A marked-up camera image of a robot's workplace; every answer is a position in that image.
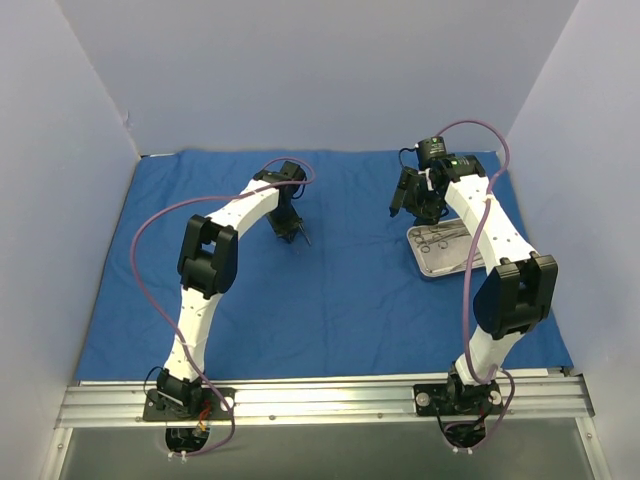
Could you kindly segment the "stainless steel instrument tray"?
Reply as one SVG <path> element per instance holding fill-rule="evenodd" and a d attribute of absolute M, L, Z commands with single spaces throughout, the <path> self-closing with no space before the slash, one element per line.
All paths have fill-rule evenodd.
<path fill-rule="evenodd" d="M 418 228 L 442 231 L 448 237 L 448 248 L 433 248 L 430 253 L 420 253 L 410 238 L 410 234 Z M 437 278 L 463 273 L 466 270 L 472 236 L 460 219 L 443 221 L 437 225 L 410 227 L 406 238 L 418 269 L 424 277 Z"/>

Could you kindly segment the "blue surgical cloth wrap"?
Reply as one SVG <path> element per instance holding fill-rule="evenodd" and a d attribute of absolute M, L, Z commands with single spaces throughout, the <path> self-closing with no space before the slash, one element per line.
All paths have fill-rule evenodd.
<path fill-rule="evenodd" d="M 266 220 L 239 242 L 238 273 L 206 349 L 213 380 L 446 371 L 463 351 L 463 279 L 423 277 L 412 217 L 388 207 L 393 151 L 306 151 L 316 180 L 295 207 L 311 239 L 278 239 Z M 273 152 L 189 150 L 139 162 L 107 256 L 75 376 L 141 380 L 170 352 L 177 261 L 188 219 L 244 189 Z"/>

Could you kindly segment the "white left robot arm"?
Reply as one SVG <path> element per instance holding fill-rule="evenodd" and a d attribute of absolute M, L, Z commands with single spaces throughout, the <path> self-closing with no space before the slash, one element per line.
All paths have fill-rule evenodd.
<path fill-rule="evenodd" d="M 201 409 L 206 343 L 215 309 L 236 279 L 239 240 L 265 217 L 277 238 L 292 242 L 304 231 L 292 201 L 306 181 L 303 168 L 286 161 L 278 171 L 258 172 L 222 208 L 188 220 L 177 265 L 180 332 L 157 379 L 158 394 L 177 418 L 190 419 Z"/>

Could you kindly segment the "steel forceps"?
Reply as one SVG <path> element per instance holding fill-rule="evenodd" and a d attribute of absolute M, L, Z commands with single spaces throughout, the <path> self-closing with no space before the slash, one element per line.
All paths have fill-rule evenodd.
<path fill-rule="evenodd" d="M 302 224 L 300 224 L 298 228 L 299 228 L 300 234 L 304 237 L 307 245 L 311 246 L 311 239 L 309 234 L 306 232 L 305 227 Z"/>

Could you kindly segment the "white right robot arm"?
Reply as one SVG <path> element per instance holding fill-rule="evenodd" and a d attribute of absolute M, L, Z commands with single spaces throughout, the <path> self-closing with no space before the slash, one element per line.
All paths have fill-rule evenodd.
<path fill-rule="evenodd" d="M 472 267 L 463 285 L 464 351 L 455 361 L 444 400 L 455 412 L 469 411 L 480 400 L 511 349 L 546 319 L 558 276 L 558 264 L 541 255 L 518 232 L 495 197 L 495 178 L 472 155 L 445 155 L 423 170 L 402 168 L 389 207 L 406 210 L 428 225 L 453 210 L 471 236 L 468 256 L 480 256 L 486 278 L 472 294 Z"/>

